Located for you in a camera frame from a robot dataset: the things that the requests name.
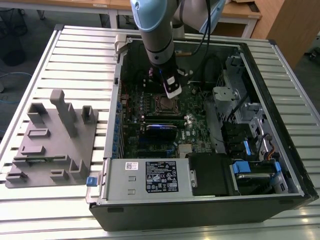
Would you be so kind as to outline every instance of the warning label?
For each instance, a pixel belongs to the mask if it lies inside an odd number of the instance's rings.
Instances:
[[[179,192],[175,161],[147,161],[145,163],[145,190],[148,193]]]

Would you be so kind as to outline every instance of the blue tab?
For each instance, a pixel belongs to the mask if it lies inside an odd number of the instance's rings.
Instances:
[[[234,174],[247,174],[251,173],[249,163],[247,161],[236,161],[232,164]]]
[[[250,151],[250,148],[249,148],[248,141],[243,141],[243,143],[244,143],[244,146],[245,146],[246,154],[248,156],[250,156],[251,155],[251,151]]]
[[[235,163],[232,164],[232,168],[233,168],[234,174],[238,174],[239,173],[239,170],[238,170],[237,165]]]
[[[94,176],[88,176],[86,178],[86,186],[87,187],[96,187],[98,186],[98,178]]]
[[[280,166],[280,163],[279,162],[275,162],[275,164],[274,164],[274,166],[275,166],[275,169],[276,169],[276,172],[278,173],[278,172],[281,172],[281,166]]]

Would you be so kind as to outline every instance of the floor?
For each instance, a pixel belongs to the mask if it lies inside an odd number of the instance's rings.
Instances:
[[[42,56],[48,43],[52,31],[56,24],[72,26],[101,27],[98,14],[89,13],[67,13],[67,12],[45,12],[45,20],[40,20],[35,10],[25,11],[25,22],[28,33],[21,37],[23,49],[26,52],[27,60],[16,67],[8,67],[0,60],[1,74],[11,72],[26,72],[32,74]],[[133,29],[132,24],[126,24],[126,19],[120,17],[120,27]],[[300,80],[305,91],[311,98],[316,109],[320,111],[320,65],[308,60],[304,56],[295,69],[295,73]],[[5,90],[0,93],[0,100],[7,102],[18,102],[24,94],[30,78],[26,75],[9,75],[0,78]],[[8,104],[0,102],[0,141],[16,111],[18,104]]]

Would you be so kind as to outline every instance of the aluminum extrusion table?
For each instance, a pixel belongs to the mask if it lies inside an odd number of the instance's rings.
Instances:
[[[89,211],[85,196],[99,195],[85,185],[8,189],[6,174],[22,142],[30,103],[49,101],[53,88],[65,92],[73,107],[99,110],[91,174],[102,170],[116,60],[115,36],[137,31],[64,26],[55,30],[0,144],[0,239],[317,239],[320,200],[288,210],[262,223],[105,232]],[[320,117],[276,45],[267,40],[214,37],[249,46],[297,151],[320,194]]]

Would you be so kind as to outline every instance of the cable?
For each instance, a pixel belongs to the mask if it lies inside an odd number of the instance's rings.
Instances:
[[[242,104],[244,104],[245,100],[247,99],[247,97],[249,97],[249,93],[247,92],[243,98],[241,98],[241,100],[239,101],[239,103],[235,106],[235,108],[230,112],[229,116],[226,118],[226,122],[229,121],[229,119],[231,118],[231,116],[242,106]]]
[[[199,52],[199,49],[201,48],[202,44],[203,44],[204,41],[205,41],[205,37],[206,37],[206,35],[207,35],[208,28],[209,28],[209,25],[207,24],[207,25],[206,25],[206,28],[205,28],[205,32],[204,32],[204,34],[203,34],[203,37],[202,37],[202,39],[201,39],[198,47],[191,53],[191,56],[193,56],[193,55],[195,55],[197,52]]]
[[[20,101],[3,101],[3,100],[0,100],[0,103],[3,103],[3,104],[18,104],[18,103],[20,103]]]
[[[259,142],[258,148],[256,149],[256,153],[255,153],[255,160],[257,161],[259,159],[259,153],[260,153],[260,149],[262,146],[262,143],[265,139],[266,136],[269,136],[270,134],[268,132],[266,132],[265,134],[262,135],[261,140]]]
[[[269,140],[269,144],[272,146],[272,149],[270,150],[270,152],[268,153],[268,155],[266,156],[266,159],[269,161],[271,159],[272,154],[275,153],[276,148],[275,146],[272,144],[272,142]]]
[[[20,72],[20,71],[6,73],[6,74],[4,74],[4,75],[0,76],[0,78],[3,78],[3,77],[8,76],[8,75],[12,75],[12,74],[28,75],[29,77],[31,77],[31,78],[32,78],[32,75],[31,75],[30,73],[27,73],[27,72]]]
[[[207,56],[208,50],[209,50],[210,36],[211,36],[211,6],[210,6],[210,0],[205,0],[205,3],[206,3],[207,12],[208,12],[207,27],[206,27],[206,29],[208,30],[207,31],[208,38],[207,38],[207,42],[206,42],[206,49],[205,49],[205,53],[204,53],[204,56],[203,56],[203,59],[202,59],[200,65],[198,66],[198,68],[192,74],[189,75],[189,77],[188,77],[189,80],[192,79],[194,77],[194,75],[199,71],[199,69],[202,68],[202,65],[204,64],[204,61],[206,59],[206,56]]]
[[[216,138],[215,136],[212,136],[215,140],[217,140],[218,142],[220,142],[220,143],[223,143],[223,144],[226,144],[226,142],[225,141],[222,141],[222,140],[219,140],[218,138]]]
[[[220,68],[221,68],[221,70],[220,70],[220,72],[221,72],[220,75],[221,75],[221,74],[223,73],[223,71],[224,71],[224,65],[223,65],[223,63],[221,62],[221,59],[220,59],[214,52],[210,53],[210,55],[207,56],[207,58],[204,60],[202,66],[201,66],[201,72],[202,72],[201,82],[202,82],[202,84],[204,84],[204,83],[206,82],[206,66],[207,66],[207,64],[208,64],[208,62],[209,62],[210,59],[217,59],[217,60],[219,61]]]

